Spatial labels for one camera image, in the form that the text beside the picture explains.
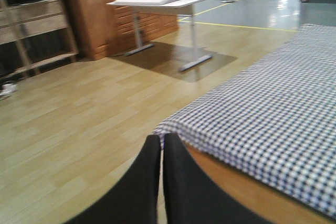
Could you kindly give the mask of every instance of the gray floor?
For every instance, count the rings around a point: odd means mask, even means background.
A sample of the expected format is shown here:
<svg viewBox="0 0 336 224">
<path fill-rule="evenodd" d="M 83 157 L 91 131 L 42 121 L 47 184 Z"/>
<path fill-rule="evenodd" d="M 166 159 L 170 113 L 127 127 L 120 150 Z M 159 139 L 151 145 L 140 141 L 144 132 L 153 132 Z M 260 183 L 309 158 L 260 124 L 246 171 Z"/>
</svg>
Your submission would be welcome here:
<svg viewBox="0 0 336 224">
<path fill-rule="evenodd" d="M 211 9 L 196 15 L 196 21 L 287 30 L 297 30 L 306 23 L 336 26 L 336 4 L 302 3 L 301 0 L 237 0 L 229 4 L 221 1 L 196 4 L 196 13 Z"/>
</svg>

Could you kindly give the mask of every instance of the wooden cupboard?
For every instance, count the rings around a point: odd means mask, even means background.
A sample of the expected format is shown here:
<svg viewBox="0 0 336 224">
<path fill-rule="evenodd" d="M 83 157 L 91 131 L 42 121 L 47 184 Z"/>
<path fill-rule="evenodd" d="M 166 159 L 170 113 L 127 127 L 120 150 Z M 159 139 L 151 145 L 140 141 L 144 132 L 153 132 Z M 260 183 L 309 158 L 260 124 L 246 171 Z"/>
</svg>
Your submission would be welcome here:
<svg viewBox="0 0 336 224">
<path fill-rule="evenodd" d="M 94 60 L 135 47 L 131 10 L 115 0 L 67 0 L 81 52 Z M 177 30 L 176 16 L 140 14 L 142 41 Z"/>
</svg>

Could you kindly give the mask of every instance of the table leg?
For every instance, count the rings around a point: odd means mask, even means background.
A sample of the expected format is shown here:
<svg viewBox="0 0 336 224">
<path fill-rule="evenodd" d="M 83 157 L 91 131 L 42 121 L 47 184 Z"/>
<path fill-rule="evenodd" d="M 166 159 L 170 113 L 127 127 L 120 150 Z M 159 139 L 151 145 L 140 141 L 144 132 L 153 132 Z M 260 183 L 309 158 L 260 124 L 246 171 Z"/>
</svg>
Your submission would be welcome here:
<svg viewBox="0 0 336 224">
<path fill-rule="evenodd" d="M 197 41 L 196 41 L 196 33 L 195 33 L 195 19 L 194 15 L 190 16 L 191 18 L 191 25 L 190 25 L 190 30 L 191 30 L 191 39 L 193 43 L 193 61 L 188 62 L 187 64 L 181 66 L 178 70 L 180 72 L 185 71 L 197 64 L 200 64 L 203 61 L 206 61 L 208 59 L 212 58 L 212 55 L 204 55 L 201 57 L 198 57 L 198 48 L 197 48 Z"/>
<path fill-rule="evenodd" d="M 147 48 L 154 46 L 154 44 L 147 44 L 145 46 L 142 45 L 141 35 L 140 35 L 140 30 L 139 30 L 138 16 L 136 13 L 133 13 L 133 24 L 134 24 L 135 42 L 137 43 L 137 48 L 132 51 L 127 52 L 125 56 L 133 55 L 137 52 L 140 52 L 142 50 L 145 50 Z"/>
</svg>

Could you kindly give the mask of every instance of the checkered tablecloth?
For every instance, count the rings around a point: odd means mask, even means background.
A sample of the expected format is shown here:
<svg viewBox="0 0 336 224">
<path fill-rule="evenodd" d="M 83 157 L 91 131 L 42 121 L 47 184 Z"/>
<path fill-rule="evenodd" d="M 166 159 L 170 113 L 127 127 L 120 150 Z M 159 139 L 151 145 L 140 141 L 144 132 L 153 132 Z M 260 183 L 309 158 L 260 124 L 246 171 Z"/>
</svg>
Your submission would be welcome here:
<svg viewBox="0 0 336 224">
<path fill-rule="evenodd" d="M 168 132 L 336 219 L 336 27 L 303 25 L 153 131 Z"/>
</svg>

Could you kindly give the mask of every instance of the white table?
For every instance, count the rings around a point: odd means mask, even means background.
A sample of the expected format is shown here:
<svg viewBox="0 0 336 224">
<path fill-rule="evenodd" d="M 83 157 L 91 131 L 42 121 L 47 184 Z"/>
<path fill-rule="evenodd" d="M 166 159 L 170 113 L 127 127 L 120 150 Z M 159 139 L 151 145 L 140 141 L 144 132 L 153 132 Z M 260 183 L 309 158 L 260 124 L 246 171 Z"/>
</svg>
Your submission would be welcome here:
<svg viewBox="0 0 336 224">
<path fill-rule="evenodd" d="M 184 71 L 189 69 L 205 60 L 212 58 L 212 55 L 204 55 L 198 56 L 197 52 L 197 41 L 195 36 L 195 20 L 194 20 L 194 8 L 193 4 L 201 2 L 204 0 L 179 0 L 175 2 L 171 2 L 165 5 L 137 5 L 137 4 L 129 4 L 132 8 L 132 15 L 133 15 L 133 23 L 135 28 L 135 40 L 137 43 L 137 48 L 135 50 L 127 52 L 125 55 L 129 56 L 135 54 L 136 52 L 145 50 L 149 47 L 154 46 L 153 44 L 143 45 L 140 37 L 140 30 L 139 30 L 139 23 L 137 18 L 137 13 L 151 13 L 151 14 L 162 14 L 162 15 L 184 15 L 191 18 L 191 38 L 193 44 L 193 59 L 191 62 L 183 65 L 179 68 L 179 71 Z M 122 5 L 125 6 L 126 4 L 118 4 L 118 2 L 111 2 L 108 5 Z"/>
</svg>

